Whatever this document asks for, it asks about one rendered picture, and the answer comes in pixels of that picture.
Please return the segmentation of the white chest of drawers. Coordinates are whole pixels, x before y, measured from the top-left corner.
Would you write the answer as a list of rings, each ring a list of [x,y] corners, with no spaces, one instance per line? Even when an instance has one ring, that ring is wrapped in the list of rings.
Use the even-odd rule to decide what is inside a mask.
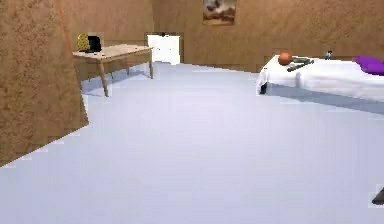
[[[176,65],[181,62],[180,37],[171,35],[148,35],[148,46],[152,48],[153,62]]]

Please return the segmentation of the light wooden table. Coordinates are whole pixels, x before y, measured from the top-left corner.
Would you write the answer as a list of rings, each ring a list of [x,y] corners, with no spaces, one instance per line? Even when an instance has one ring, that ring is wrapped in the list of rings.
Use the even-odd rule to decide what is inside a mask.
[[[114,71],[129,68],[144,63],[148,64],[149,77],[154,78],[152,65],[152,48],[149,46],[119,44],[103,47],[100,52],[73,52],[74,66],[78,82],[99,77],[104,95],[109,96],[106,75]]]

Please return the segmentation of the framed brown landscape picture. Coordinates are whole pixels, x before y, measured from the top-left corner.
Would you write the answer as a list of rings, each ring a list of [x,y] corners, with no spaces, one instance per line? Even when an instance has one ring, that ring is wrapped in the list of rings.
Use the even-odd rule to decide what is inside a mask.
[[[235,24],[237,0],[203,0],[203,24],[230,26]]]

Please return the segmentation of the orange basketball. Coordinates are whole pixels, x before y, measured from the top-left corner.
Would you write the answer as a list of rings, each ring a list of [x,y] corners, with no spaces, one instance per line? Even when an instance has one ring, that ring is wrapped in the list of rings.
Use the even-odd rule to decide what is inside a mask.
[[[292,61],[292,55],[286,52],[283,52],[278,57],[278,62],[282,66],[286,66],[290,64]]]

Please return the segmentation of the dark grey baseball bat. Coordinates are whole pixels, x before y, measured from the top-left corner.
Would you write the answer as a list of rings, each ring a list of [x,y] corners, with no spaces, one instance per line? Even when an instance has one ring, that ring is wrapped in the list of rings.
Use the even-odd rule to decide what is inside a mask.
[[[289,68],[287,68],[287,71],[288,72],[292,72],[294,70],[297,70],[297,69],[300,69],[304,66],[307,66],[307,65],[310,65],[310,64],[313,64],[314,63],[314,60],[309,60],[309,61],[306,61],[305,63],[302,63],[302,64],[299,64],[299,65],[295,65],[295,66],[291,66]]]

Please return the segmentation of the black box-shaped object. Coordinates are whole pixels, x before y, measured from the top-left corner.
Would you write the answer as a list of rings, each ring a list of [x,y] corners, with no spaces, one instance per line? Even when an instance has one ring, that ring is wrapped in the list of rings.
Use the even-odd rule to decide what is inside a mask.
[[[88,52],[100,52],[102,50],[100,38],[98,36],[89,36],[88,42]]]

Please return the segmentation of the yellow dotted egg-shaped object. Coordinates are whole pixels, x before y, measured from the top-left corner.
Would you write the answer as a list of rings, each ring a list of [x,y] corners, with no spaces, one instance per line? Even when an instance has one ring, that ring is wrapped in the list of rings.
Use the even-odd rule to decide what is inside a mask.
[[[81,33],[78,35],[77,48],[79,51],[87,51],[90,49],[88,35],[86,33]]]

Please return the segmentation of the white bed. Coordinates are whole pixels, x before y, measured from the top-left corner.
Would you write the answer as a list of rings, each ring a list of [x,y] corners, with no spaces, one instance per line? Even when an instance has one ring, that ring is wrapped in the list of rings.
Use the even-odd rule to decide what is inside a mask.
[[[353,61],[314,60],[313,64],[288,72],[287,68],[302,63],[282,66],[278,55],[273,56],[261,69],[256,81],[256,92],[265,92],[267,84],[329,93],[358,99],[384,102],[384,76],[371,75]]]

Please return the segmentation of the purple pillow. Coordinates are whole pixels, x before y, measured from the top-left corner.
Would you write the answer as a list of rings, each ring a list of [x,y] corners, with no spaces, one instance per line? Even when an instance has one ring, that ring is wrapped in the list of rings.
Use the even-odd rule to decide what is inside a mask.
[[[354,61],[361,70],[371,75],[384,76],[384,62],[375,57],[357,56]]]

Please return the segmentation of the black object at floor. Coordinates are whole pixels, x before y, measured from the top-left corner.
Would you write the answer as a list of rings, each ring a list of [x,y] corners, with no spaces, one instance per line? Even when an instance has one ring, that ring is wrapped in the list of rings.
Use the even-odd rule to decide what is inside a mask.
[[[376,194],[372,203],[375,205],[384,205],[384,187]]]

